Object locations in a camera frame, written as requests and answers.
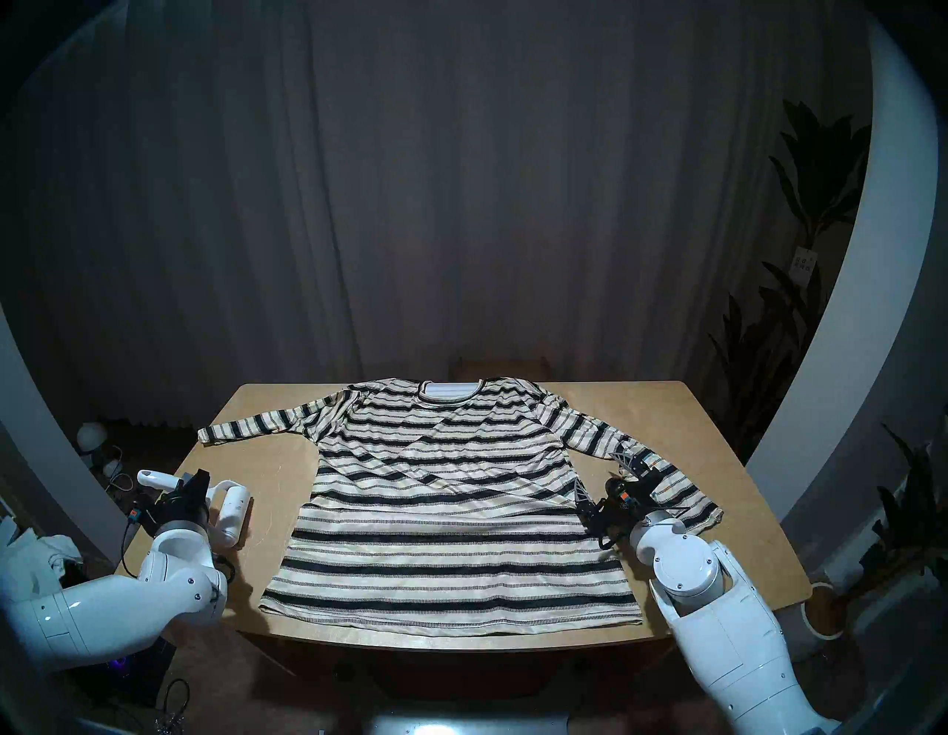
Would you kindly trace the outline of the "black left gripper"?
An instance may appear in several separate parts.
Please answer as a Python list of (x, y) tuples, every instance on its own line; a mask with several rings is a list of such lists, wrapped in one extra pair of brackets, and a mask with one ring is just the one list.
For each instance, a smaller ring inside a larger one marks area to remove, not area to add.
[(164, 493), (153, 508), (154, 534), (184, 529), (206, 534), (208, 529), (208, 489), (210, 473), (198, 469), (193, 477), (181, 477), (176, 493)]

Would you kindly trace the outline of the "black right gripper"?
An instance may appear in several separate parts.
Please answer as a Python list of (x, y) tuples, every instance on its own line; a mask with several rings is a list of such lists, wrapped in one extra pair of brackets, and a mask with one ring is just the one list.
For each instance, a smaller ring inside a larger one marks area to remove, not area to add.
[[(651, 497), (661, 484), (661, 471), (647, 464), (644, 456), (641, 452), (613, 452), (611, 459), (618, 464), (613, 478), (620, 485), (632, 485), (639, 495)], [(595, 503), (578, 478), (574, 480), (574, 504), (577, 517), (601, 550), (611, 550), (653, 511), (652, 503), (631, 495), (609, 496)]]

